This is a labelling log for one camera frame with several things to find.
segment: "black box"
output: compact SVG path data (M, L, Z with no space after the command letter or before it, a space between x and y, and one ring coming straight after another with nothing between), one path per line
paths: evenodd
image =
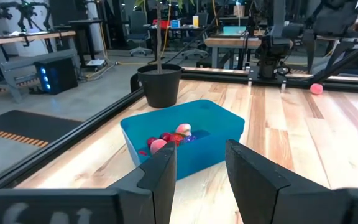
M75 67L71 58L50 58L34 63L43 91L57 95L77 87Z

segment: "aluminum frame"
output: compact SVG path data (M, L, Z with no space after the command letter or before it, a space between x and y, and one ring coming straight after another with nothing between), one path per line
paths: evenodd
M240 83L248 85L248 75L227 74L227 72L206 72L197 70L183 70L182 79L199 80L210 82ZM304 78L292 78L293 81L287 83L287 88L308 88ZM256 85L281 86L282 83L264 82L263 80L252 81ZM354 80L325 80L324 88L331 91L352 91L358 92L358 81ZM13 188L32 174L36 173L43 166L56 159L58 156L69 150L83 138L92 134L104 123L113 119L120 112L130 107L137 100L144 96L144 90L139 85L137 74L131 77L131 93L121 98L119 101L108 106L98 114L85 121L78 128L70 131L59 140L33 153L29 157L12 166L10 169L0 174L0 189Z

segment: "plastic bin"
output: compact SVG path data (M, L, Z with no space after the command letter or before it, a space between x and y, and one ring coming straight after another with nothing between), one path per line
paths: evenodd
M191 125L198 139L177 147L177 180L224 161L226 141L240 140L244 120L209 100L196 100L121 121L122 132L135 165L150 156L146 140L174 133L179 124ZM144 156L139 151L147 152Z

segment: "wooden desk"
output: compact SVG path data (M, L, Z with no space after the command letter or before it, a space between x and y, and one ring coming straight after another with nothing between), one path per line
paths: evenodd
M53 52L52 46L48 44L48 41L50 38L57 38L57 37L64 37L68 38L68 44L70 46L70 49L68 50L62 50L59 52ZM17 84L20 81L25 80L16 80L18 76L23 77L24 74L21 73L12 73L12 70L33 66L34 62L43 61L50 58L72 58L73 64L77 68L77 71L80 71L80 63L77 58L77 51L74 44L73 37L75 36L75 32L68 31L68 32L61 32L59 33L51 33L51 34L40 34L40 35L30 35L27 36L27 39L29 41L33 40L43 40L45 39L45 43L48 49L48 54L44 55L37 55L35 57L26 57L21 58L20 60L11 60L6 61L6 58L2 52L2 45L3 44L10 44L14 42L24 42L24 37L11 37L11 38L0 38L0 69L2 71L2 76L4 77L4 81L0 82L0 89L6 89L9 90L11 95L13 96L16 103L20 103L22 101L22 95L19 91L19 88ZM26 77L27 80L34 79L35 75L29 75Z
M219 49L225 48L229 49L228 57L229 57L229 69L233 69L234 63L234 49L240 49L240 53L242 54L242 49L245 46L244 38L217 38L217 37L208 37L205 40L205 45L207 47L212 48L212 68L221 68L223 65L219 63ZM256 49L260 45L260 40L257 37L250 37L248 39L248 49ZM239 66L242 66L242 60L239 60Z
M243 117L240 142L274 162L325 187L358 187L358 94L181 80L178 104L198 99ZM17 187L111 185L135 168L120 121L153 110L139 100ZM224 162L177 182L170 223L239 220Z
M62 32L62 37L74 36L74 31ZM31 40L39 40L39 39L49 39L49 38L56 38L59 37L59 33L52 33L52 34L40 34L40 35L29 35L27 39ZM0 38L0 44L10 44L16 42L24 42L24 37L8 37L8 38Z
M245 70L232 70L232 69L218 69L218 68L195 68L195 67L183 67L185 70L199 71L199 72L219 72L227 74L236 74L236 75L248 75L249 72ZM288 78L309 78L313 75L310 74L288 74ZM331 76L328 77L328 80L351 80L358 81L358 77L340 77L340 76Z

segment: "red berry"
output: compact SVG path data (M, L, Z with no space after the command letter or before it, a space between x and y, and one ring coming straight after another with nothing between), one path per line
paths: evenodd
M155 137L149 138L146 142L147 146L150 147L155 140L157 140L157 138L155 138Z
M147 156L147 153L143 150L139 151L139 154L142 155L142 156Z
M170 138L171 138L171 134L170 134L170 133L163 133L163 134L161 134L161 136L160 136L160 139L163 139L163 140L165 140L166 142L169 142Z
M177 146L179 146L182 140L183 136L181 134L172 134L169 141L173 141Z

